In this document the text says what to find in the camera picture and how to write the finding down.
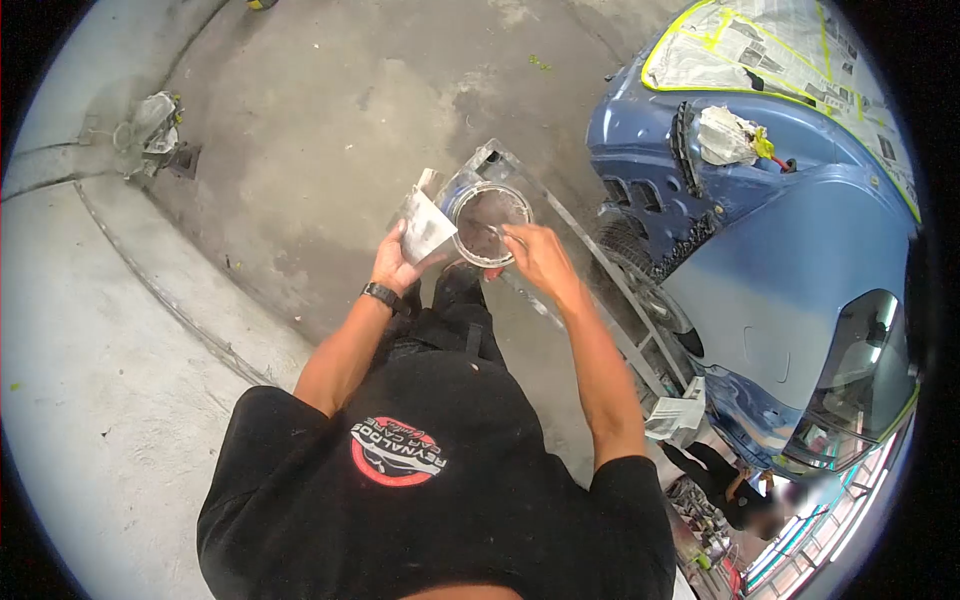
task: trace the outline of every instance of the dirty floor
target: dirty floor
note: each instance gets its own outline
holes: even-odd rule
[[[604,193],[584,133],[604,76],[683,4],[284,0],[251,12],[227,2],[167,85],[186,107],[181,139],[203,145],[197,178],[163,171],[152,191],[211,261],[318,343],[367,281],[420,171],[450,175],[491,137],[589,222]],[[503,282],[485,293],[548,449],[587,483],[565,335]],[[650,452],[661,481],[677,476]]]

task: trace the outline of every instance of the man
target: man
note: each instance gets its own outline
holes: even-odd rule
[[[707,500],[720,509],[731,527],[767,541],[775,538],[783,529],[781,507],[774,501],[772,494],[760,495],[760,492],[745,481],[750,475],[747,468],[737,469],[719,452],[700,442],[694,442],[685,450],[706,468],[686,458],[681,450],[671,444],[657,442],[657,445],[671,463],[704,491]],[[769,477],[769,473],[765,473],[764,477]]]
[[[401,223],[380,244],[377,285],[293,394],[255,387],[237,401],[197,528],[215,596],[672,596],[674,546],[634,378],[556,234],[504,229],[570,336],[590,490],[544,450],[469,267],[446,269],[433,308],[380,344],[426,267],[404,262]]]

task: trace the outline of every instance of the shirt logo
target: shirt logo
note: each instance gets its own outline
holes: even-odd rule
[[[350,435],[353,463],[383,486],[416,486],[446,466],[433,438],[390,417],[366,418],[350,428]]]

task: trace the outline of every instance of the black pants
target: black pants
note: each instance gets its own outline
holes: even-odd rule
[[[686,451],[706,465],[706,468],[701,467],[697,461],[686,458],[684,451],[675,446],[664,444],[662,449],[667,459],[686,473],[693,483],[704,491],[707,498],[725,495],[727,487],[739,474],[739,471],[720,456],[719,452],[700,442],[689,445]]]
[[[478,268],[460,264],[445,270],[437,278],[431,308],[422,308],[419,279],[403,300],[411,314],[391,319],[371,371],[400,356],[438,349],[466,352],[506,367],[493,337],[493,316],[480,288]]]

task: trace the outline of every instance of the wristwatch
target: wristwatch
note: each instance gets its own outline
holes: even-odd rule
[[[367,284],[367,287],[363,289],[363,292],[360,293],[361,296],[366,294],[367,296],[373,296],[377,300],[380,300],[391,309],[393,309],[394,314],[400,314],[404,317],[410,316],[410,306],[407,305],[403,299],[396,294],[396,292],[386,285],[381,285],[379,283],[373,283],[372,281]]]

